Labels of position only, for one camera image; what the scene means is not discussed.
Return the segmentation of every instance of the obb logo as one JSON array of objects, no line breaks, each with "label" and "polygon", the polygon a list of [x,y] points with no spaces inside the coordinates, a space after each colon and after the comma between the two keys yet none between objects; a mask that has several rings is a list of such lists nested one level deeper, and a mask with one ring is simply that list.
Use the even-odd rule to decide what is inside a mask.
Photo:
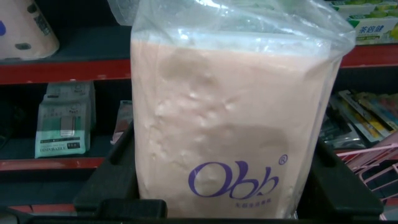
[{"label": "obb logo", "polygon": [[[264,179],[262,180],[261,184],[259,183],[258,180],[256,179],[245,179],[246,174],[248,173],[249,170],[249,166],[247,164],[247,162],[244,161],[236,161],[235,162],[238,167],[239,167],[239,175],[238,178],[236,179],[235,183],[231,185],[232,183],[232,178],[233,178],[233,173],[232,173],[232,169],[222,163],[222,162],[207,162],[204,163],[202,165],[199,165],[198,167],[196,167],[195,169],[193,169],[188,177],[188,184],[189,187],[191,188],[191,191],[196,194],[197,196],[201,196],[201,197],[217,197],[220,195],[223,195],[225,193],[229,192],[229,197],[233,198],[233,199],[239,199],[239,200],[244,200],[244,199],[248,199],[251,198],[254,195],[265,195],[270,193],[271,191],[273,191],[276,186],[278,185],[279,182],[279,177],[270,177],[271,176],[271,167],[266,167],[266,174],[264,176]],[[225,182],[223,184],[223,186],[219,189],[219,191],[211,194],[211,195],[202,195],[200,193],[198,193],[198,191],[195,188],[195,179],[196,176],[198,175],[198,173],[206,166],[208,165],[219,165],[221,166],[224,171],[225,171]],[[270,190],[268,190],[267,192],[260,192],[260,190],[263,188],[263,186],[265,186],[267,183],[269,183],[270,181],[273,181],[273,186]],[[252,190],[244,197],[235,197],[233,195],[233,192],[235,190],[235,187],[238,186],[239,184],[246,184],[246,183],[250,183],[253,185]]]}]

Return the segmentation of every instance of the product package on shelf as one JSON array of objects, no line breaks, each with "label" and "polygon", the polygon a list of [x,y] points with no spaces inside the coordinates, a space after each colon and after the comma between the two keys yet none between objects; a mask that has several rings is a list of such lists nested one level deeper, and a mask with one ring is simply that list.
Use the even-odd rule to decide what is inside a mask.
[{"label": "product package on shelf", "polygon": [[358,112],[352,109],[347,102],[337,96],[332,96],[330,98],[330,104],[333,105],[334,108],[338,108],[340,113],[351,122],[362,136],[364,136],[368,143],[376,144],[382,140],[382,136],[377,132],[377,130],[366,122]]},{"label": "product package on shelf", "polygon": [[35,158],[83,154],[90,148],[90,101],[45,95],[39,106]]},{"label": "product package on shelf", "polygon": [[329,5],[346,19],[353,15],[396,9],[398,2],[396,0],[343,0],[330,1]]},{"label": "product package on shelf", "polygon": [[[339,113],[354,126],[365,140],[366,147],[373,147],[378,142],[383,142],[385,138],[398,130],[397,102],[396,94],[376,95],[352,90],[339,91],[330,98],[330,104],[337,108]],[[338,140],[338,137],[329,135],[327,139],[324,135],[321,135],[321,138],[324,138],[325,141]]]},{"label": "product package on shelf", "polygon": [[366,122],[368,122],[376,131],[382,136],[382,138],[388,137],[391,132],[388,131],[370,112],[366,111],[358,102],[353,99],[353,96],[349,90],[340,91],[339,96],[347,102],[359,115],[361,115]]},{"label": "product package on shelf", "polygon": [[354,45],[323,1],[141,1],[131,35],[140,197],[165,200],[169,217],[291,217]]},{"label": "product package on shelf", "polygon": [[353,125],[340,115],[338,108],[328,105],[319,137],[332,149],[364,149],[366,146]]},{"label": "product package on shelf", "polygon": [[355,28],[357,45],[398,42],[397,0],[345,0],[329,5]]},{"label": "product package on shelf", "polygon": [[33,0],[0,1],[0,60],[48,57],[59,42]]},{"label": "product package on shelf", "polygon": [[132,101],[122,100],[120,101],[118,118],[116,120],[116,126],[112,137],[111,144],[115,144],[123,132],[127,130],[132,121]]},{"label": "product package on shelf", "polygon": [[47,94],[59,96],[59,99],[89,98],[91,110],[91,129],[96,124],[95,89],[93,82],[49,83]]}]

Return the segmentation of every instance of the plastic bag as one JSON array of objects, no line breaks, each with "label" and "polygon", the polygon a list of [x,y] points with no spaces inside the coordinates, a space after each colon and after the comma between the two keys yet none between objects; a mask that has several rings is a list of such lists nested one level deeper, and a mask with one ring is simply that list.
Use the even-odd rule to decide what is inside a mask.
[{"label": "plastic bag", "polygon": [[132,26],[139,0],[108,0],[114,18],[122,26]]},{"label": "plastic bag", "polygon": [[323,1],[145,0],[131,36],[141,198],[287,218],[353,28]]}]

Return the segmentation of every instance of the paper towel roll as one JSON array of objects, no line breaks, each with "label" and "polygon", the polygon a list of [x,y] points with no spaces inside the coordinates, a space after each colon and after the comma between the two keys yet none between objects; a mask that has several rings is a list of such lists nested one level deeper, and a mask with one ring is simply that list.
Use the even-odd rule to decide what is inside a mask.
[{"label": "paper towel roll", "polygon": [[54,54],[59,42],[33,0],[0,1],[0,59]]}]

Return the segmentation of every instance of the green packaging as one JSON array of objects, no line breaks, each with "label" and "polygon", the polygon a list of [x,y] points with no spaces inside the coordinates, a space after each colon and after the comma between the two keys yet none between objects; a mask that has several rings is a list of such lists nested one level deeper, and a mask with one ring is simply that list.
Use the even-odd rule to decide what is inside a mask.
[{"label": "green packaging", "polygon": [[348,22],[355,28],[357,45],[398,42],[398,9],[349,16]]},{"label": "green packaging", "polygon": [[88,97],[90,99],[91,129],[96,124],[95,89],[93,82],[49,83],[47,94],[59,96],[60,99]]},{"label": "green packaging", "polygon": [[341,16],[348,18],[352,15],[370,14],[373,11],[386,11],[398,6],[396,0],[345,0],[331,1],[329,5]]},{"label": "green packaging", "polygon": [[35,158],[83,154],[90,148],[90,102],[45,95],[39,106]]}]

